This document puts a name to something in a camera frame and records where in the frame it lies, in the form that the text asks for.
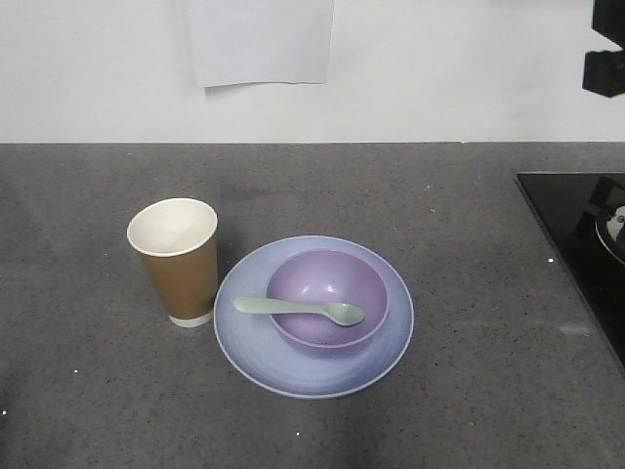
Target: blue plate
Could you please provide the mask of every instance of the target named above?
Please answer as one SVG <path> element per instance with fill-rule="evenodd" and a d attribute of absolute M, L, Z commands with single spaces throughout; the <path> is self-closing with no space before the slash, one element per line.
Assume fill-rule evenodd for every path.
<path fill-rule="evenodd" d="M 265 296 L 278 266 L 310 249 L 351 254 L 373 266 L 386 282 L 389 316 L 364 348 L 311 356 L 293 349 L 269 316 L 245 315 L 234 308 L 236 296 Z M 289 237 L 253 251 L 229 272 L 215 301 L 215 333 L 228 360 L 254 383 L 291 398 L 338 398 L 370 386 L 401 359 L 413 326 L 410 293 L 396 270 L 369 249 L 336 237 Z"/>

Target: induction cooktop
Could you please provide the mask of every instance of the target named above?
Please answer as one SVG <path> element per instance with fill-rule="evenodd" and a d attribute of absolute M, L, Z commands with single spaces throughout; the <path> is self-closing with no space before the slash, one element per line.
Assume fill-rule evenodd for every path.
<path fill-rule="evenodd" d="M 518 178 L 625 366 L 625 173 L 519 173 Z"/>

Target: brown paper cup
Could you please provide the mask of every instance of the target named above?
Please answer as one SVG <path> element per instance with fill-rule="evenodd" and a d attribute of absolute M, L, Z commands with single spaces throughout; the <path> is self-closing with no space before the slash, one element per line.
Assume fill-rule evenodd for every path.
<path fill-rule="evenodd" d="M 128 241 L 171 321 L 196 327 L 210 319 L 217 295 L 217 214 L 192 198 L 161 200 L 128 225 Z"/>

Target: white wall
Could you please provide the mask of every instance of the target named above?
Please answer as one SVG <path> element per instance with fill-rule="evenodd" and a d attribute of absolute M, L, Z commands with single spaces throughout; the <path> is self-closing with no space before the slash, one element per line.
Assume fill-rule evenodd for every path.
<path fill-rule="evenodd" d="M 336 0 L 327 84 L 205 93 L 184 0 L 0 0 L 0 142 L 623 141 L 592 9 Z"/>

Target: purple bowl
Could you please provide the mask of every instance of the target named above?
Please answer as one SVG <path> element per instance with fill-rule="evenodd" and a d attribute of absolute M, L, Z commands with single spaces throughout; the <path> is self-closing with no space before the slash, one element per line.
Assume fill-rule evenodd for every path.
<path fill-rule="evenodd" d="M 361 343 L 389 314 L 387 286 L 378 272 L 355 256 L 330 249 L 305 251 L 287 259 L 271 276 L 267 296 L 316 304 L 338 301 L 362 308 L 364 320 L 349 327 L 321 315 L 271 315 L 281 334 L 296 345 L 316 349 Z"/>

